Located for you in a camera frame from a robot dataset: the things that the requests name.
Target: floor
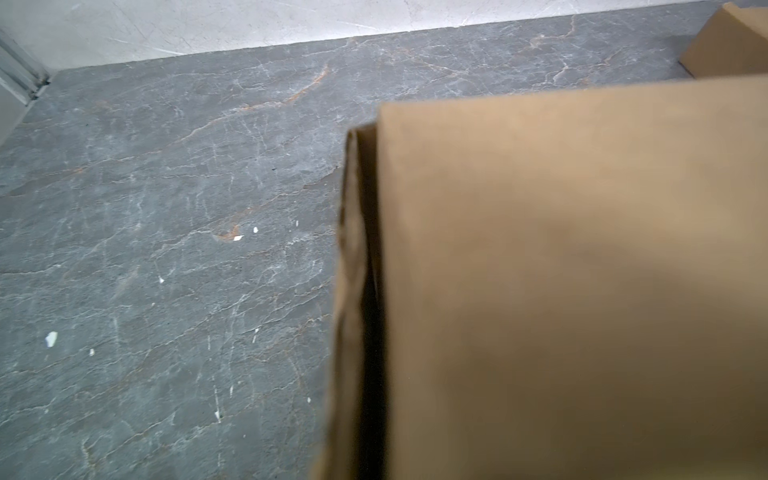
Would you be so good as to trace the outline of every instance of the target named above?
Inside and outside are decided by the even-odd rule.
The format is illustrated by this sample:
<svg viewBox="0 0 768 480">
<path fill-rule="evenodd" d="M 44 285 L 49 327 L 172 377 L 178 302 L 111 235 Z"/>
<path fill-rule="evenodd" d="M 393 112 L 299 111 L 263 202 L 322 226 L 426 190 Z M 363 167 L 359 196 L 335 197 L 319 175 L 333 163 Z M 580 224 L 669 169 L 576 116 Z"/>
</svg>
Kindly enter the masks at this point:
<svg viewBox="0 0 768 480">
<path fill-rule="evenodd" d="M 58 74 L 0 148 L 0 477 L 305 478 L 347 128 L 380 101 L 685 78 L 716 7 Z"/>
</svg>

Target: stone surface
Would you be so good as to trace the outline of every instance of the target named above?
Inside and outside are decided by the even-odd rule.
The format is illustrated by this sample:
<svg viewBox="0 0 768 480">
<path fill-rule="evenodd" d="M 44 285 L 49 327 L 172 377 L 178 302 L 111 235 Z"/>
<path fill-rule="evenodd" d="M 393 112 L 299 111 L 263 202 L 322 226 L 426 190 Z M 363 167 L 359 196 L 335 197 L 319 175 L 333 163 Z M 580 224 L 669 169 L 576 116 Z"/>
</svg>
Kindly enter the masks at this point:
<svg viewBox="0 0 768 480">
<path fill-rule="evenodd" d="M 306 477 L 347 128 L 380 101 L 685 78 L 716 6 L 60 73 L 0 149 L 0 477 Z"/>
</svg>

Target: brown cardboard box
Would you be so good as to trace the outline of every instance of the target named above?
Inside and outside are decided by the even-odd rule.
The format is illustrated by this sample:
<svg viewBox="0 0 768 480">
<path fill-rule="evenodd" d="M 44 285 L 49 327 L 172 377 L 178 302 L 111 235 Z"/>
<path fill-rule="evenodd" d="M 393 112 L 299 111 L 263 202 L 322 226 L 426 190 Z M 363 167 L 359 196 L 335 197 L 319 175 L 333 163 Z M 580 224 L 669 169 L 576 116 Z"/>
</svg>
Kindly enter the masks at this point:
<svg viewBox="0 0 768 480">
<path fill-rule="evenodd" d="M 317 476 L 765 478 L 766 133 L 768 76 L 384 104 Z"/>
<path fill-rule="evenodd" d="M 768 8 L 726 3 L 680 56 L 680 63 L 696 78 L 768 73 Z"/>
</svg>

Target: box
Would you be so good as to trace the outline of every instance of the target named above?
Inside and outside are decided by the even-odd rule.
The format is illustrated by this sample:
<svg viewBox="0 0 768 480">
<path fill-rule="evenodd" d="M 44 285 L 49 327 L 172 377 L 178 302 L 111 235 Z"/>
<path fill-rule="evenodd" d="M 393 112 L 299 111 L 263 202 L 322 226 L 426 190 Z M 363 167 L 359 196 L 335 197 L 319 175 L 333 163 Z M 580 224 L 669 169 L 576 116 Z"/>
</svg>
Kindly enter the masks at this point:
<svg viewBox="0 0 768 480">
<path fill-rule="evenodd" d="M 768 8 L 726 3 L 680 56 L 680 63 L 696 78 L 768 73 Z"/>
<path fill-rule="evenodd" d="M 768 76 L 384 104 L 316 477 L 764 478 L 766 133 Z"/>
</svg>

